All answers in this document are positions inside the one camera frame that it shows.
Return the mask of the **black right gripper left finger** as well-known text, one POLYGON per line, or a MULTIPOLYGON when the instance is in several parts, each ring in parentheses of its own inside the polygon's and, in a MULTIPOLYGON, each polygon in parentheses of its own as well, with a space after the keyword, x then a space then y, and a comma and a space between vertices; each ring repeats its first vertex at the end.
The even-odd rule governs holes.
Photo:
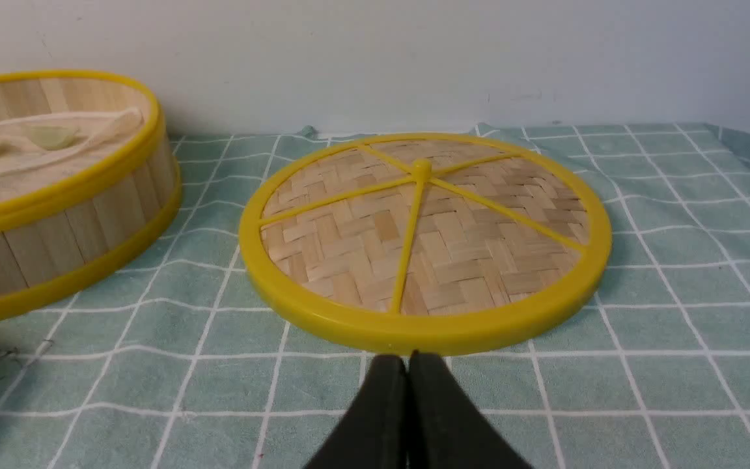
POLYGON ((372 359, 362 386, 307 468, 407 466, 407 369, 393 354, 372 359))

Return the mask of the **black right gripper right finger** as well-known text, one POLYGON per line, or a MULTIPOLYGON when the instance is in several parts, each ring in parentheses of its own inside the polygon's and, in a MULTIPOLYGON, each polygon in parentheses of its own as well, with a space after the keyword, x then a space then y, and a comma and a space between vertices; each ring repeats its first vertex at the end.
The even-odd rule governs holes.
POLYGON ((414 351, 408 380, 409 467, 532 467, 479 412, 443 357, 414 351))

